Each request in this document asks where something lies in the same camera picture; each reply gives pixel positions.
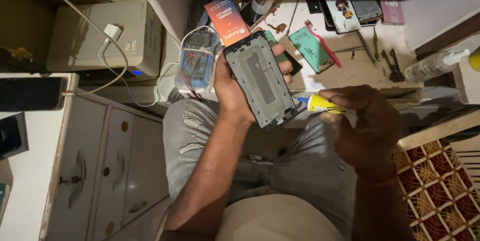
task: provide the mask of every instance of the ripped jeans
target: ripped jeans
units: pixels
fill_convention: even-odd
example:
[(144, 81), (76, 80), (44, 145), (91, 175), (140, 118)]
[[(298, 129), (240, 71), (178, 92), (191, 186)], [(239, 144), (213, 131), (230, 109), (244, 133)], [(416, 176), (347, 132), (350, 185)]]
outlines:
[[(163, 139), (172, 201), (194, 170), (216, 120), (212, 109), (194, 99), (183, 99), (168, 109)], [(329, 127), (317, 116), (273, 164), (240, 157), (228, 204), (268, 194), (294, 195), (320, 210), (349, 240), (357, 176), (330, 147), (329, 133)]]

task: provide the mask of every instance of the drawer handle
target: drawer handle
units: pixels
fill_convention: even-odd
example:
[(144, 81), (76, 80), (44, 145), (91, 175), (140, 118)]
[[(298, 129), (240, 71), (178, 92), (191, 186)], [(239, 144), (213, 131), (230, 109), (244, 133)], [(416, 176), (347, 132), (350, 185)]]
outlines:
[(87, 164), (85, 163), (85, 157), (81, 150), (78, 150), (77, 153), (77, 164), (80, 166), (81, 170), (80, 186), (78, 186), (77, 189), (75, 189), (75, 191), (70, 195), (68, 199), (68, 209), (71, 209), (77, 202), (78, 197), (80, 197), (80, 194), (84, 189), (85, 179), (87, 177)]
[(139, 207), (137, 207), (137, 208), (132, 207), (132, 208), (130, 209), (130, 211), (128, 211), (128, 213), (132, 214), (132, 213), (138, 212), (138, 211), (144, 209), (145, 207), (147, 207), (147, 202), (146, 202), (146, 201), (143, 201), (143, 202), (141, 203), (141, 206), (139, 206)]
[(112, 192), (119, 187), (120, 182), (122, 181), (123, 172), (125, 171), (125, 159), (123, 159), (123, 153), (120, 149), (117, 151), (117, 162), (119, 164), (119, 168), (121, 168), (121, 171), (119, 171), (119, 174), (117, 174), (117, 179), (113, 182)]

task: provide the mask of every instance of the person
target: person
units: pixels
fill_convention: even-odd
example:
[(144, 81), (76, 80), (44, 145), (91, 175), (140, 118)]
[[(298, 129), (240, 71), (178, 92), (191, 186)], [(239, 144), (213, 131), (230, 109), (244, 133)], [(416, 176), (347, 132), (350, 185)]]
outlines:
[[(290, 62), (279, 68), (290, 83)], [(165, 115), (173, 203), (160, 240), (413, 240), (392, 161), (399, 113), (379, 91), (320, 91), (356, 110), (355, 128), (324, 112), (273, 164), (258, 164), (241, 157), (255, 117), (223, 56), (214, 89), (218, 114), (183, 99)]]

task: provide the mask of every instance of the power adapter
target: power adapter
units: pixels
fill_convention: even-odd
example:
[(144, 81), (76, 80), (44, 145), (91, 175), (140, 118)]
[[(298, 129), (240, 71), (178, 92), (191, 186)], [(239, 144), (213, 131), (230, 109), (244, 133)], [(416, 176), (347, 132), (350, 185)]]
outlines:
[(122, 33), (122, 30), (113, 24), (107, 24), (105, 29), (103, 30), (109, 37), (111, 37), (114, 41), (117, 41)]

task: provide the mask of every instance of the blue nozzle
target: blue nozzle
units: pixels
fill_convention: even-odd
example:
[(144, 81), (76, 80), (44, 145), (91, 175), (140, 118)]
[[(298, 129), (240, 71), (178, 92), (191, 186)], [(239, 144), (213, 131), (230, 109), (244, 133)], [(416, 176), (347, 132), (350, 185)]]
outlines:
[(308, 98), (305, 98), (305, 97), (297, 97), (297, 100), (299, 102), (308, 103)]

